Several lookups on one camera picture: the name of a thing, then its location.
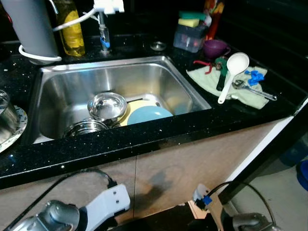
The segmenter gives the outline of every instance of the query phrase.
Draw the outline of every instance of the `black granite countertop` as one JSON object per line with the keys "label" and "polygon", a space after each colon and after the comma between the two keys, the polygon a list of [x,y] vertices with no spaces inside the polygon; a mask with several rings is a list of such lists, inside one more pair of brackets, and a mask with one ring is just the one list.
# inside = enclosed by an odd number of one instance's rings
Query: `black granite countertop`
{"label": "black granite countertop", "polygon": [[[165,55],[212,109],[32,145],[21,145],[19,139],[0,154],[0,189],[282,119],[293,115],[307,96],[300,87],[269,70],[262,87],[276,94],[277,101],[269,102],[261,110],[237,100],[220,105],[216,96],[200,88],[186,74],[186,69],[200,67],[193,65],[193,60],[202,58],[201,53],[192,54],[171,45],[164,52],[155,52],[144,42],[138,46],[120,46],[124,42],[134,44],[137,38],[132,38],[131,43],[127,39],[118,38],[121,42],[112,54],[103,56],[99,42],[92,38],[87,43],[85,56],[64,56],[59,64]],[[0,63],[0,89],[11,96],[13,104],[28,112],[40,67],[18,54],[18,44],[4,47],[11,56]],[[253,57],[250,60],[251,66],[262,66]]]}

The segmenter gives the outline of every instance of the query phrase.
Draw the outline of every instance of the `yellow sponge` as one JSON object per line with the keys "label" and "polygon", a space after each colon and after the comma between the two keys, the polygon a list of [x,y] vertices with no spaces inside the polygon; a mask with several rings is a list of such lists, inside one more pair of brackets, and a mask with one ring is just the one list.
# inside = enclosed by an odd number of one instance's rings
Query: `yellow sponge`
{"label": "yellow sponge", "polygon": [[196,27],[199,25],[199,19],[182,19],[179,18],[179,24],[183,26],[190,26],[190,27]]}

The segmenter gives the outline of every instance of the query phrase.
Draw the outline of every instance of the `green sponge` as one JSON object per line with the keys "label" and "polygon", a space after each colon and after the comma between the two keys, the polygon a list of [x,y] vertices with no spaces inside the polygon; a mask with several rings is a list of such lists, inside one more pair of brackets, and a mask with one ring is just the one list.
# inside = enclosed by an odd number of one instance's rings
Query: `green sponge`
{"label": "green sponge", "polygon": [[180,11],[179,17],[182,19],[199,19],[201,21],[204,21],[206,18],[206,14],[201,12],[190,12],[190,11]]}
{"label": "green sponge", "polygon": [[182,19],[179,18],[179,24],[183,26],[196,27],[199,25],[199,19]]}

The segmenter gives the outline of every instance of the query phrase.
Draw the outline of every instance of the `plate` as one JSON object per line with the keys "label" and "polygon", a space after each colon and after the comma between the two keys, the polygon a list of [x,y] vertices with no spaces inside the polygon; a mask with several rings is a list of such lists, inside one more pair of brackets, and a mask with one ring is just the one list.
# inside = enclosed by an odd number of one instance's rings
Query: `plate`
{"label": "plate", "polygon": [[10,147],[21,136],[21,134],[27,127],[28,117],[26,112],[20,107],[17,107],[16,105],[14,107],[19,116],[19,125],[16,128],[16,132],[14,132],[14,134],[10,138],[8,138],[5,142],[0,144],[0,153],[3,152],[8,147]]}
{"label": "plate", "polygon": [[155,106],[156,107],[156,104],[154,100],[136,100],[136,101],[129,102],[127,104],[126,113],[123,116],[123,118],[120,120],[120,125],[126,126],[130,115],[134,111],[136,111],[138,108],[145,107],[145,106]]}
{"label": "plate", "polygon": [[145,106],[136,109],[128,118],[127,125],[173,116],[170,111],[158,106]]}

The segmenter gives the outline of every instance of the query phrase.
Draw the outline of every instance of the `black cable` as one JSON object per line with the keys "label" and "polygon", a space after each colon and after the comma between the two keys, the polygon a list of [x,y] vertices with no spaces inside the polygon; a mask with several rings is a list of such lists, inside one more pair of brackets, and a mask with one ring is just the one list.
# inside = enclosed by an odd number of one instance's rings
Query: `black cable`
{"label": "black cable", "polygon": [[269,215],[270,215],[270,218],[271,218],[271,221],[273,223],[273,225],[276,226],[276,220],[275,220],[275,217],[274,217],[274,214],[273,214],[273,211],[271,210],[269,204],[267,203],[267,201],[265,200],[265,198],[262,196],[262,194],[254,187],[252,186],[251,184],[248,184],[248,183],[245,183],[245,182],[237,182],[237,181],[226,181],[224,183],[221,183],[219,184],[218,186],[216,186],[215,188],[213,188],[206,196],[210,197],[213,193],[215,193],[218,189],[220,189],[221,187],[225,186],[225,185],[228,185],[228,184],[231,184],[231,183],[236,183],[236,184],[243,184],[245,186],[248,186],[249,188],[251,188],[259,197],[260,199],[263,201],[266,209],[268,210],[269,212]]}
{"label": "black cable", "polygon": [[63,180],[85,172],[96,172],[101,176],[106,177],[108,179],[108,186],[107,186],[108,188],[117,185],[116,181],[112,180],[112,178],[107,173],[100,171],[99,169],[96,168],[87,168],[77,172],[69,173],[66,176],[58,179],[52,186],[50,186],[45,192],[43,192],[41,196],[39,196],[34,202],[32,202],[32,204],[30,204],[20,215],[18,215],[18,217],[16,217],[15,220],[13,220],[11,224],[9,224],[3,231],[10,231],[41,199],[43,199],[54,187],[60,184]]}

